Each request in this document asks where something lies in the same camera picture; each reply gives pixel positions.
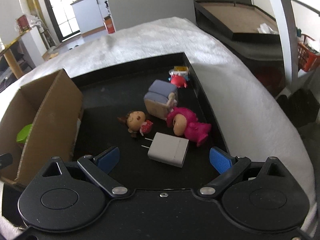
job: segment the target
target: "red plastic basket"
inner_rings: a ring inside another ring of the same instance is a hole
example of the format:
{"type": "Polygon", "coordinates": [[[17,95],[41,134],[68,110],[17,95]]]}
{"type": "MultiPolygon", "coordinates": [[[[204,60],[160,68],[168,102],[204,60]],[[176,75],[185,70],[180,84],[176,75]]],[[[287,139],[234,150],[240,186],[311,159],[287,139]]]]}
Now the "red plastic basket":
{"type": "Polygon", "coordinates": [[[320,65],[320,56],[312,53],[305,45],[306,38],[311,38],[306,34],[301,34],[301,37],[298,37],[298,60],[299,60],[299,69],[303,69],[305,72],[314,70],[320,65]]]}

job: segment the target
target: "black door frame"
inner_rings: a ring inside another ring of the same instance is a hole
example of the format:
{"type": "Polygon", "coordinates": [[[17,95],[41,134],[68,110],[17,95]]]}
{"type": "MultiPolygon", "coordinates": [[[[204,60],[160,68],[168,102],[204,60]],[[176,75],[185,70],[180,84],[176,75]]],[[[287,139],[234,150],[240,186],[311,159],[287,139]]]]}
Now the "black door frame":
{"type": "Polygon", "coordinates": [[[59,28],[57,19],[56,19],[55,15],[54,15],[54,12],[53,12],[52,5],[51,5],[51,3],[50,3],[50,0],[44,0],[44,3],[45,3],[45,6],[47,7],[47,10],[48,10],[48,13],[49,13],[49,17],[50,17],[50,19],[51,19],[51,21],[52,21],[53,28],[54,28],[54,30],[55,30],[55,32],[56,32],[56,34],[57,34],[58,39],[59,39],[60,42],[62,42],[63,40],[65,40],[65,39],[67,39],[67,38],[69,38],[69,37],[71,37],[71,36],[73,36],[73,35],[75,35],[75,34],[77,34],[77,33],[80,32],[80,30],[79,30],[79,31],[77,31],[77,32],[75,32],[75,33],[69,34],[69,35],[66,36],[66,37],[63,37],[63,36],[62,36],[62,33],[61,33],[61,31],[60,31],[60,28],[59,28]]]}

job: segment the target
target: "glass door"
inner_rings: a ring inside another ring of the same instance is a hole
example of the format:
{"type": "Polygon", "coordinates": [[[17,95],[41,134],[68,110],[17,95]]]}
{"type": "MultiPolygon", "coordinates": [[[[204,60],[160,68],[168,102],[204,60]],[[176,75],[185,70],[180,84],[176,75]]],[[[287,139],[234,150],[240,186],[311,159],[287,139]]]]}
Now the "glass door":
{"type": "Polygon", "coordinates": [[[70,5],[72,0],[44,1],[60,42],[80,32],[73,8],[70,5]]]}

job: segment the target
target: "table leg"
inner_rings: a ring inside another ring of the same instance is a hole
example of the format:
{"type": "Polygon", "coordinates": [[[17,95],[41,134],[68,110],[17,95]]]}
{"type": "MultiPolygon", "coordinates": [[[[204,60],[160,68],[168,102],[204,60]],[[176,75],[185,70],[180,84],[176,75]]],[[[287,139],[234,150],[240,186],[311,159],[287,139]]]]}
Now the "table leg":
{"type": "Polygon", "coordinates": [[[7,61],[10,69],[12,70],[12,73],[16,76],[16,78],[21,78],[24,75],[24,73],[21,70],[18,62],[16,61],[11,49],[8,49],[6,51],[6,53],[4,54],[4,58],[7,61]]]}

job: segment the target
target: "silver bolt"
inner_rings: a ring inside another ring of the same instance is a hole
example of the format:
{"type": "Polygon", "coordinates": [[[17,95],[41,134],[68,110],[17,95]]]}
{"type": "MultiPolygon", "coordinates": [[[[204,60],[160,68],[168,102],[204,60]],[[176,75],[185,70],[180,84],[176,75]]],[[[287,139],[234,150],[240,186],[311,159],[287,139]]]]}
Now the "silver bolt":
{"type": "Polygon", "coordinates": [[[168,194],[168,193],[163,192],[163,193],[160,193],[160,197],[169,197],[169,194],[168,194]]]}
{"type": "Polygon", "coordinates": [[[200,189],[200,193],[202,195],[212,195],[216,192],[216,190],[213,187],[202,187],[200,189]]]}
{"type": "Polygon", "coordinates": [[[114,187],[112,189],[112,193],[115,195],[123,195],[128,192],[128,189],[126,187],[114,187]]]}

